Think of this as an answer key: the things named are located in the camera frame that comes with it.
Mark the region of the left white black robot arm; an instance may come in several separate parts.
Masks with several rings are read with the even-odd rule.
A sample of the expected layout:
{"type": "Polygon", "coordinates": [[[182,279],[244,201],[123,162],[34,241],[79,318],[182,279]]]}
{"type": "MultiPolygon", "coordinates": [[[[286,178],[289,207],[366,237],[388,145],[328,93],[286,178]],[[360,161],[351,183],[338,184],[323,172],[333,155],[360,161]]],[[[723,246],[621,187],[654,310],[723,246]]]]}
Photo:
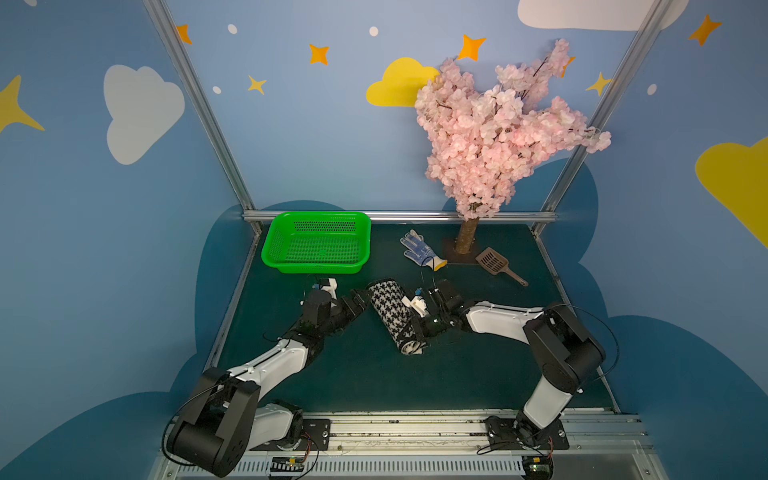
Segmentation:
{"type": "Polygon", "coordinates": [[[325,339],[346,328],[370,303],[371,295],[360,289],[340,298],[325,290],[311,291],[296,323],[271,349],[238,367],[203,372],[191,397],[165,427],[163,455],[177,465],[199,467],[223,478],[256,447],[309,447],[300,408],[260,401],[310,365],[325,339]]]}

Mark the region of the black white patterned scarf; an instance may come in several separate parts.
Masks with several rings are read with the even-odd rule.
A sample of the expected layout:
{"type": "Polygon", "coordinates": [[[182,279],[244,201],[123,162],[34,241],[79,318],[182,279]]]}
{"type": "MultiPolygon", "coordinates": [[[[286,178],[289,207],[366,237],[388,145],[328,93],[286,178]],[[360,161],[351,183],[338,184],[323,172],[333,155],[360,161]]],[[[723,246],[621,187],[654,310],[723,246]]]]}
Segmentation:
{"type": "Polygon", "coordinates": [[[367,286],[371,304],[386,327],[397,349],[403,355],[423,353],[426,342],[414,327],[416,311],[403,299],[406,292],[394,279],[384,279],[367,286]]]}

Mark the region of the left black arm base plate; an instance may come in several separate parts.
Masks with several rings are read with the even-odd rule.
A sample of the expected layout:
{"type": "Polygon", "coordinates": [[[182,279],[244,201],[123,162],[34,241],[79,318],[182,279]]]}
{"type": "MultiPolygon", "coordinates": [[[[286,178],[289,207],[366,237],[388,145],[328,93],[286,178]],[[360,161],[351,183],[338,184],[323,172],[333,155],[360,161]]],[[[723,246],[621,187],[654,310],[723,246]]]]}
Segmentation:
{"type": "Polygon", "coordinates": [[[327,451],[329,448],[332,421],[329,418],[304,419],[302,426],[292,426],[282,439],[266,442],[254,450],[264,451],[305,451],[312,444],[312,451],[327,451]]]}

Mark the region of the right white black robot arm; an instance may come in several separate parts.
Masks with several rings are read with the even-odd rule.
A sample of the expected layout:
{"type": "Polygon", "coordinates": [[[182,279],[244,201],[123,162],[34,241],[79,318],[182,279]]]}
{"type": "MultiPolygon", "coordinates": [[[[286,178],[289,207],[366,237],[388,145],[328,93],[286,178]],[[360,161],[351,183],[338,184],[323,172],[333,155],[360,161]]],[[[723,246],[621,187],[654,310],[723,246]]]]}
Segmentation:
{"type": "Polygon", "coordinates": [[[606,359],[602,345],[565,303],[523,308],[466,301],[446,280],[412,298],[403,296],[400,303],[419,340],[455,328],[515,340],[531,349],[541,378],[512,426],[503,429],[528,448],[559,435],[561,414],[606,359]]]}

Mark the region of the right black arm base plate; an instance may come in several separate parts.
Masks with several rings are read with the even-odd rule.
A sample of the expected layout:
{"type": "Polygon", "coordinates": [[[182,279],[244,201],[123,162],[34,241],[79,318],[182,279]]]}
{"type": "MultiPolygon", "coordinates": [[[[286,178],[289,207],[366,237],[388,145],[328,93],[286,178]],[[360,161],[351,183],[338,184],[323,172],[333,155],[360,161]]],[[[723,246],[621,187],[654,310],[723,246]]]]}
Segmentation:
{"type": "Polygon", "coordinates": [[[489,416],[484,426],[491,450],[560,451],[570,448],[562,422],[556,419],[545,428],[538,428],[529,420],[489,416]]]}

